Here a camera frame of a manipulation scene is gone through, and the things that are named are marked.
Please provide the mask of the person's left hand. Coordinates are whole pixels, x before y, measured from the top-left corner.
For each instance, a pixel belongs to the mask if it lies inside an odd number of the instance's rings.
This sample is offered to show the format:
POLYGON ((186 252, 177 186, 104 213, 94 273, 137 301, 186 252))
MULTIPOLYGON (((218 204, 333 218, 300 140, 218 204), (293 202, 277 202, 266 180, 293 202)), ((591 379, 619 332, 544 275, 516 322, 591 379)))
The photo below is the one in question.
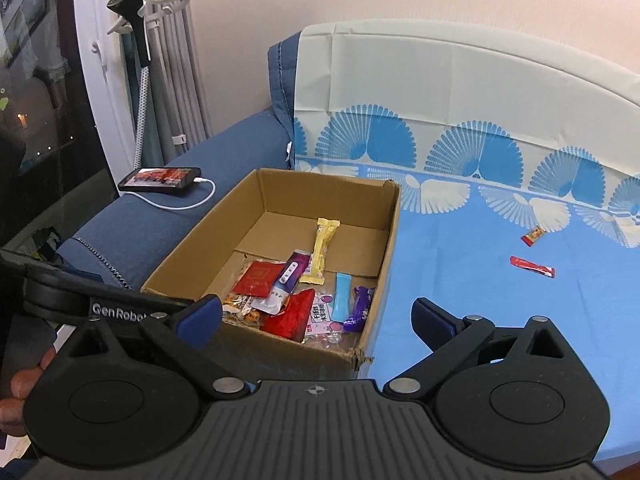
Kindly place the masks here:
POLYGON ((25 402, 55 356, 56 350, 51 347, 36 367, 20 370, 12 377, 11 394, 0 402, 1 431, 4 434, 12 437, 24 437, 26 434, 23 422, 25 402))

